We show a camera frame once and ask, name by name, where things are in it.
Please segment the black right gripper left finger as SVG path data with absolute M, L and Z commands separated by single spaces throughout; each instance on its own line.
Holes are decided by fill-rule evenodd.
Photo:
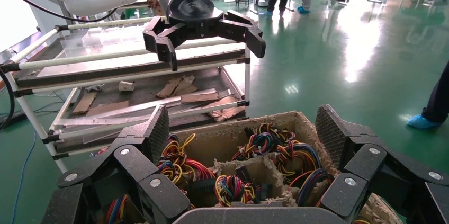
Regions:
M 58 178 L 43 223 L 96 223 L 107 204 L 127 195 L 149 223 L 173 223 L 191 206 L 157 164 L 168 143 L 169 115 L 157 106 L 124 128 L 109 148 Z

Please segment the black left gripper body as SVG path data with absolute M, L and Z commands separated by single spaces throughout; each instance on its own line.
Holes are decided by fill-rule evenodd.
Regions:
M 185 40 L 218 36 L 218 23 L 223 11 L 212 0 L 159 0 L 170 26 L 184 24 L 180 29 Z

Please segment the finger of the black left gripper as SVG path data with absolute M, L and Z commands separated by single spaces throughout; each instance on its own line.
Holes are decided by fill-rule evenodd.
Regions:
M 172 71 L 178 70 L 175 48 L 186 41 L 186 24 L 170 26 L 161 16 L 153 17 L 143 31 L 147 51 L 156 53 L 158 60 L 167 62 Z
M 228 10 L 217 22 L 217 35 L 242 42 L 257 57 L 264 58 L 266 42 L 258 22 L 239 12 Z

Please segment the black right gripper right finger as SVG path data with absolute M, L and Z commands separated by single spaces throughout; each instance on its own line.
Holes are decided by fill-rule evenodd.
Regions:
M 319 140 L 339 170 L 320 205 L 353 222 L 371 195 L 407 223 L 448 223 L 448 175 L 390 149 L 368 126 L 343 120 L 328 104 L 316 115 Z

